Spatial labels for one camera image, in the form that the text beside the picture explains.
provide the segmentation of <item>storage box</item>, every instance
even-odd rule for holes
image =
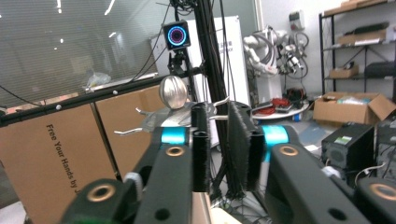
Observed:
[[[380,31],[375,31],[375,32],[368,32],[364,34],[358,34],[358,35],[343,35],[338,37],[337,42],[338,44],[341,45],[347,45],[347,44],[355,44],[356,42],[359,41],[364,41],[364,40],[385,40],[387,37],[387,30],[380,30]]]
[[[338,104],[337,100],[345,96],[370,99],[370,103],[367,105]],[[315,101],[313,119],[376,124],[387,118],[395,109],[396,104],[380,93],[329,92]]]
[[[353,65],[350,69],[335,68],[330,71],[329,77],[331,78],[349,78],[357,75],[359,73],[359,66]]]
[[[87,184],[115,179],[90,105],[0,128],[0,161],[34,223],[59,223]]]
[[[118,165],[120,176],[131,172],[145,153],[151,140],[146,132],[132,133],[126,136],[114,131],[128,131],[139,128],[146,116],[137,113],[141,110],[153,112],[164,108],[159,94],[159,86],[134,91],[120,96],[96,102],[106,136]]]

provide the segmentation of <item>white wall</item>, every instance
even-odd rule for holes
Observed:
[[[310,42],[305,50],[307,55],[306,61],[309,67],[309,73],[307,77],[303,79],[304,86],[308,93],[310,92],[321,92],[321,63],[320,63],[320,42],[319,42],[319,23],[318,14],[324,10],[328,10],[334,7],[339,7],[342,0],[262,0],[262,15],[263,23],[271,25],[276,30],[287,30],[291,32],[289,27],[289,14],[292,11],[302,10],[304,12],[305,29],[303,30],[309,38]],[[353,30],[358,26],[365,24],[371,24],[380,21],[395,21],[396,22],[396,4],[387,4],[370,9],[364,9],[356,11],[350,14],[343,14],[337,16],[335,30],[336,33],[341,34],[343,32]],[[378,51],[386,51],[385,54],[393,60],[394,58],[394,45],[389,45],[384,48],[380,48]],[[354,54],[356,51],[351,50],[350,52],[338,53],[337,58],[340,54]],[[342,64],[346,59],[338,58],[337,62]],[[331,82],[327,83],[327,91],[331,91]],[[287,88],[301,87],[299,81],[287,79]],[[362,80],[350,80],[350,81],[338,81],[338,91],[363,91]],[[367,91],[379,91],[384,92],[388,97],[392,93],[391,83],[384,80],[369,80]]]
[[[223,1],[224,16],[238,16],[241,22],[242,36],[250,35],[257,29],[256,17],[254,14],[254,0],[225,0]],[[213,5],[213,17],[221,17],[219,1]],[[195,20],[194,13],[187,17],[180,17],[186,21]]]

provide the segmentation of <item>bolt hole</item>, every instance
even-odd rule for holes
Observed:
[[[171,154],[177,154],[177,153],[180,152],[180,148],[178,148],[178,147],[172,147],[172,148],[169,149],[169,152],[170,152]]]
[[[195,136],[204,137],[204,136],[206,136],[206,132],[195,132],[194,135],[195,135]]]
[[[384,184],[372,184],[370,190],[378,197],[396,202],[396,189]]]
[[[337,220],[340,220],[340,221],[345,221],[345,220],[347,220],[347,216],[346,216],[342,211],[340,211],[340,210],[338,210],[338,209],[331,208],[331,209],[329,210],[329,213],[330,213],[330,215],[331,215],[332,217],[334,217],[334,218],[337,219]]]
[[[295,152],[295,149],[294,149],[294,148],[291,148],[291,147],[285,147],[285,152],[287,152],[287,153],[294,153],[294,152]]]
[[[107,193],[108,193],[108,189],[106,189],[106,188],[100,188],[100,189],[98,189],[98,190],[94,193],[94,195],[95,195],[96,197],[102,197],[102,196],[106,195]]]
[[[157,210],[157,212],[155,212],[155,218],[160,221],[164,221],[164,220],[168,219],[170,216],[171,216],[171,214],[165,208]]]

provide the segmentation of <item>metal shelving unit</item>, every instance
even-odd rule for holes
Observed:
[[[370,6],[364,6],[364,7],[358,7],[358,8],[353,8],[353,9],[348,9],[348,10],[343,10],[335,13],[331,13],[328,15],[324,15],[324,13],[319,13],[318,19],[319,19],[319,32],[320,32],[320,61],[321,61],[321,85],[322,85],[322,93],[324,94],[326,92],[326,81],[332,80],[332,89],[336,91],[336,81],[338,80],[357,80],[357,79],[363,79],[364,80],[364,91],[367,90],[367,79],[384,79],[383,77],[367,77],[364,74],[358,74],[353,77],[349,78],[331,78],[331,77],[326,77],[326,71],[325,71],[325,59],[324,59],[324,53],[325,51],[331,51],[332,52],[332,69],[336,67],[335,64],[335,57],[336,57],[336,51],[339,49],[359,49],[358,53],[355,54],[350,60],[352,61],[358,54],[364,53],[364,67],[367,66],[367,53],[368,51],[371,51],[378,57],[382,58],[384,61],[388,61],[385,57],[383,57],[380,53],[376,52],[374,50],[374,46],[377,45],[394,45],[395,48],[395,66],[396,66],[396,44],[395,41],[379,41],[377,43],[361,43],[358,45],[339,45],[335,43],[335,37],[334,37],[334,17],[343,13],[348,13],[351,11],[356,11],[356,10],[362,10],[368,7],[376,7],[379,5],[384,5],[384,4],[391,4],[394,3],[394,1],[380,1],[376,4],[370,5]],[[331,45],[329,47],[324,46],[324,27],[323,27],[323,22],[325,21],[330,21],[330,33],[329,36],[331,38]],[[391,79],[393,80],[393,100],[396,100],[396,80],[394,77],[389,78],[386,77],[386,80]]]

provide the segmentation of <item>floor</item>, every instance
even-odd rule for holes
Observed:
[[[26,212],[7,175],[0,166],[0,223],[24,223]]]
[[[321,152],[321,139],[335,130],[335,128],[319,126],[311,119],[299,122],[294,122],[291,118],[263,120],[261,125],[289,125],[293,127],[297,134],[299,134],[301,143],[317,156],[319,156]],[[215,166],[219,169],[221,155],[216,150],[213,151],[212,155],[214,163],[216,164]],[[226,188],[225,181],[221,185],[222,189]],[[243,204],[242,206],[237,205],[238,212],[241,212],[240,210],[242,209],[244,213],[248,213],[249,208],[253,208],[250,213],[255,214],[255,217],[257,217],[258,214],[261,217],[265,216],[264,212],[260,209],[260,206],[251,195],[247,197],[243,203],[249,204],[249,206]],[[25,218],[26,213],[23,209],[23,205],[9,183],[4,169],[0,166],[0,223],[23,224]]]

